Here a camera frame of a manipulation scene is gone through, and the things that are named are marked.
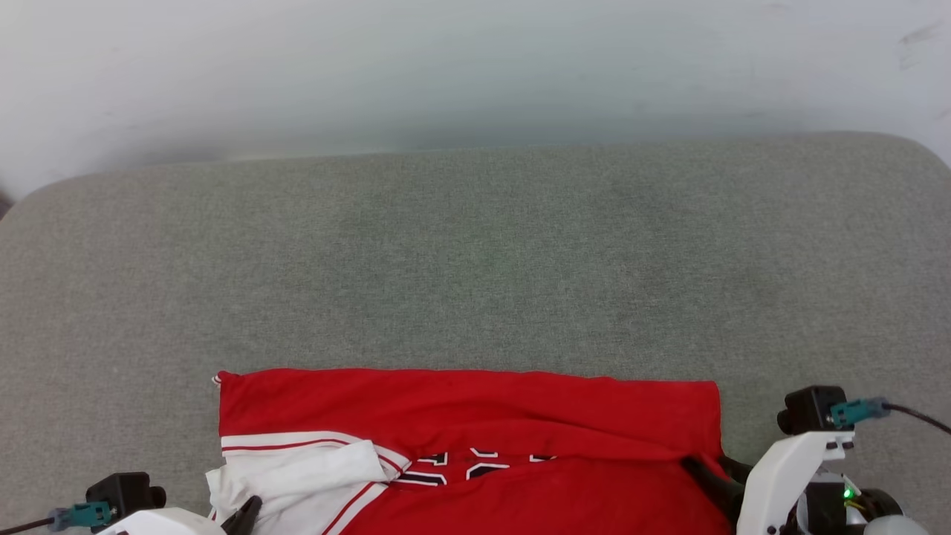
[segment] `gray fabric surface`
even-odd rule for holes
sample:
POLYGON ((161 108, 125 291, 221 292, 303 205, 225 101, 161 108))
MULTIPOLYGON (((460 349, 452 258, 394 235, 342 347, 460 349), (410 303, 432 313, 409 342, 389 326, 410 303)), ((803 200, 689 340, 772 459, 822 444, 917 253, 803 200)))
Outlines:
MULTIPOLYGON (((712 379, 748 462, 814 383, 951 421, 949 224, 944 164, 855 133, 66 181, 0 224, 0 518, 117 470, 203 511, 223 368, 712 379)), ((844 468, 938 533, 949 446, 896 415, 844 468)))

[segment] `jersey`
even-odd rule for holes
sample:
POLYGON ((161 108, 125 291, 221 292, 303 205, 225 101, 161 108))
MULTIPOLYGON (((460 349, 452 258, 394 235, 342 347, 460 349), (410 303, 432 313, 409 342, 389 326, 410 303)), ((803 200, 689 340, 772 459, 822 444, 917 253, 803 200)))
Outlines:
POLYGON ((693 456, 716 469, 723 453, 714 383, 372 369, 218 378, 229 465, 371 441, 364 463, 384 469, 381 481, 322 487, 273 532, 729 533, 680 467, 693 456))

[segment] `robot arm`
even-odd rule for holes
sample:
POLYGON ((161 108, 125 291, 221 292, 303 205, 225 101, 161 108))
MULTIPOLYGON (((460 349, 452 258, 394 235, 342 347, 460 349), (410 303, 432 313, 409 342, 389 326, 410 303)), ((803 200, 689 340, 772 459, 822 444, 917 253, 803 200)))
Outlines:
POLYGON ((221 525, 178 507, 146 509, 120 519, 99 535, 251 535, 259 511, 257 496, 221 525))
POLYGON ((720 460, 736 481, 699 463, 684 466, 736 535, 927 535, 886 493, 862 491, 822 467, 854 447, 855 423, 885 416, 887 407, 880 398, 848 402, 837 386, 804 388, 786 396, 777 416, 792 436, 773 444, 756 466, 720 460))

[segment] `black cable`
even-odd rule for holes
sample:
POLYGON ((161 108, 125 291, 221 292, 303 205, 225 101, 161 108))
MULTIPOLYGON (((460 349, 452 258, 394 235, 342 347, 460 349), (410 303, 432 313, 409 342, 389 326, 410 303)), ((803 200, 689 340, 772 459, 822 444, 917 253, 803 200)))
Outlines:
POLYGON ((890 403, 883 403, 882 408, 887 410, 896 410, 898 412, 903 412, 907 414, 908 416, 913 416, 915 418, 918 418, 922 422, 927 422, 928 424, 931 424, 932 426, 935 426, 938 429, 944 431, 945 433, 951 435, 951 427, 946 426, 945 424, 942 424, 941 422, 939 422, 938 420, 935 420, 934 418, 928 416, 927 414, 921 414, 919 411, 915 410, 914 408, 908 408, 907 406, 901 406, 901 405, 892 405, 890 403))
POLYGON ((21 531, 26 531, 28 529, 33 529, 41 525, 52 524, 56 519, 53 517, 45 518, 43 520, 38 520, 36 522, 31 522, 29 524, 18 525, 17 527, 11 527, 9 529, 0 529, 0 535, 13 535, 13 533, 19 533, 21 531))

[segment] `red stripe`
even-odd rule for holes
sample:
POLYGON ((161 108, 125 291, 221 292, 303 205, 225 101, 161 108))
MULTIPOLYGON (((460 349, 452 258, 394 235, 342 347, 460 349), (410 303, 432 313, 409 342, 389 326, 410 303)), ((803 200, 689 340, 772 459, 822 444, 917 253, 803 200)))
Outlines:
POLYGON ((337 521, 340 520, 340 517, 343 516, 343 513, 347 512, 347 509, 350 508, 350 505, 353 505, 354 502, 355 502, 357 499, 359 499, 360 496, 362 496, 363 494, 366 494, 366 491, 367 491, 367 490, 370 490, 370 487, 373 486, 373 485, 375 485, 375 484, 373 484, 373 483, 368 483, 368 484, 366 484, 366 486, 365 486, 360 492, 358 492, 356 496, 354 496, 349 502, 347 502, 347 505, 344 505, 344 506, 343 506, 343 509, 341 509, 340 512, 337 513, 337 518, 334 519, 334 522, 331 522, 330 525, 329 525, 326 529, 323 530, 323 533, 322 533, 321 535, 326 535, 327 532, 330 531, 331 528, 334 527, 334 525, 337 523, 337 521))
POLYGON ((382 459, 383 461, 386 461, 387 463, 389 463, 390 466, 392 466, 393 468, 395 468, 395 469, 397 470, 397 474, 403 473, 403 467, 402 467, 402 466, 397 465, 396 463, 394 463, 393 461, 390 461, 389 459, 387 459, 386 457, 383 457, 382 455, 380 455, 379 457, 380 457, 380 459, 382 459))
POLYGON ((298 442, 294 444, 274 444, 274 445, 268 445, 268 446, 227 446, 227 447, 223 447, 222 451, 232 451, 234 449, 249 449, 253 451, 260 451, 260 450, 267 450, 267 449, 289 449, 291 447, 310 446, 312 444, 319 444, 321 442, 333 442, 337 444, 343 444, 344 446, 350 445, 349 442, 344 442, 342 440, 320 439, 320 440, 312 440, 310 442, 298 442))

